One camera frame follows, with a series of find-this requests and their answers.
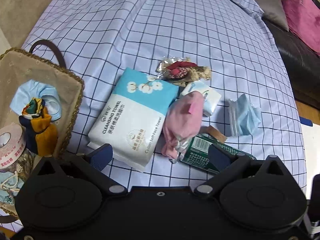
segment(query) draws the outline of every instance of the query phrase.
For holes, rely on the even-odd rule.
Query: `wicker basket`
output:
[[[48,46],[55,53],[60,66],[30,53],[37,45]],[[10,103],[21,84],[33,79],[54,86],[62,106],[61,118],[53,122],[58,130],[58,141],[53,157],[59,158],[71,138],[83,96],[84,81],[65,68],[62,54],[53,43],[46,40],[37,41],[30,52],[11,48],[0,56],[0,128],[11,123],[19,124],[18,115],[10,109]],[[17,218],[14,206],[3,204],[0,207]]]

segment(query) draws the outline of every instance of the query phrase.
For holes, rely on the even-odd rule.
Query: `white sheet with blue grid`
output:
[[[29,50],[39,39],[52,41],[67,67],[85,82],[70,152],[91,151],[88,132],[125,68],[157,75],[163,57],[190,57],[211,68],[207,84],[222,95],[203,125],[231,136],[226,100],[246,93],[261,108],[262,123],[253,136],[229,137],[226,143],[258,159],[278,155],[304,190],[299,117],[287,71],[262,14],[254,0],[53,0],[23,47]],[[57,62],[44,46],[34,53]],[[193,188],[211,177],[184,163],[172,165],[160,154],[153,155],[145,173],[116,160],[103,172],[129,189]]]

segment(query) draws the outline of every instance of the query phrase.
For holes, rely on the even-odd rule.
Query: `pink fabric pouch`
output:
[[[165,145],[161,153],[170,159],[177,159],[201,128],[204,98],[193,91],[175,101],[164,120],[163,133]]]
[[[320,9],[312,0],[281,0],[289,30],[320,56]]]

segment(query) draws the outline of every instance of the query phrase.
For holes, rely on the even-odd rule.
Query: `packing tape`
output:
[[[10,124],[0,129],[0,169],[14,163],[26,147],[20,125]]]

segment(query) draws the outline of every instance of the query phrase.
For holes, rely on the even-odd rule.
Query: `pink cushion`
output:
[[[312,0],[281,0],[289,30],[320,56],[320,9]]]

